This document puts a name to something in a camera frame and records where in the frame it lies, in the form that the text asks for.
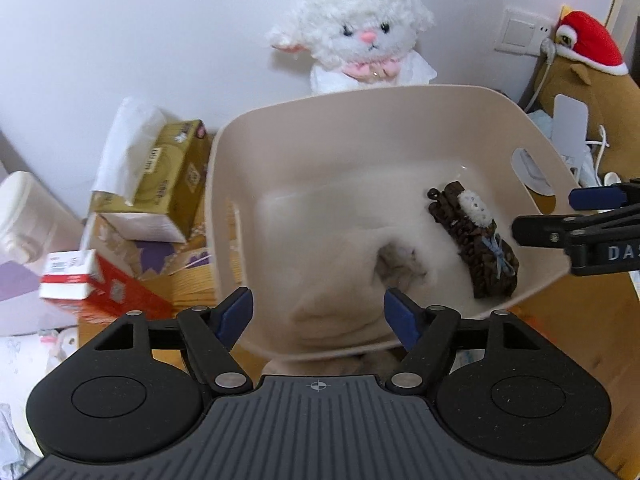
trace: wall socket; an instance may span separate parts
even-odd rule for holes
[[[507,9],[495,49],[538,57],[542,41],[555,34],[557,24],[558,20],[546,16]]]

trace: beige plastic basket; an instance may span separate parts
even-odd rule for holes
[[[511,169],[525,148],[556,192],[556,214],[571,213],[575,181],[551,143],[497,92],[469,86],[370,89],[315,96],[245,113],[219,131],[206,187],[207,240],[221,297],[236,287],[229,264],[228,203],[237,216],[244,284],[254,319],[242,336],[267,358],[305,360],[398,344],[382,317],[350,348],[310,348],[286,333],[287,283],[297,251],[334,231],[397,228],[427,257],[420,304],[445,304],[466,317],[508,308],[568,271],[562,251],[515,246],[510,224],[539,214]],[[505,302],[473,298],[470,277],[446,231],[424,210],[423,192],[459,180],[479,193],[520,261],[518,288]]]

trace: metal screw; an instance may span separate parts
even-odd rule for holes
[[[246,377],[237,372],[225,372],[216,377],[216,384],[220,388],[237,388],[246,382]]]
[[[422,384],[422,377],[411,372],[400,372],[391,377],[391,382],[398,388],[415,388]]]

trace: plastic container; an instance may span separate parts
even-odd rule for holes
[[[82,223],[31,174],[15,171],[0,184],[0,251],[42,275],[48,253],[75,251]]]
[[[444,304],[484,317],[535,294],[567,273],[562,251],[521,248],[511,238],[518,215],[539,214],[511,167],[525,148],[556,192],[557,214],[572,212],[576,186],[551,143],[510,100],[489,89],[420,86],[314,96],[245,113],[219,131],[206,189],[207,240],[222,298],[236,287],[226,216],[234,205],[245,284],[254,318],[241,339],[249,351],[280,360],[358,354],[398,344],[382,317],[350,348],[309,348],[290,336],[288,305],[274,282],[295,271],[296,250],[328,232],[400,229],[426,256],[422,306]],[[520,261],[512,298],[475,300],[466,265],[446,231],[424,210],[424,190],[459,180],[494,213],[498,232]]]

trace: plush sheep toy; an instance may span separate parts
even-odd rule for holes
[[[437,76],[413,50],[433,24],[420,0],[303,0],[268,40],[284,52],[311,53],[314,94],[420,85]]]

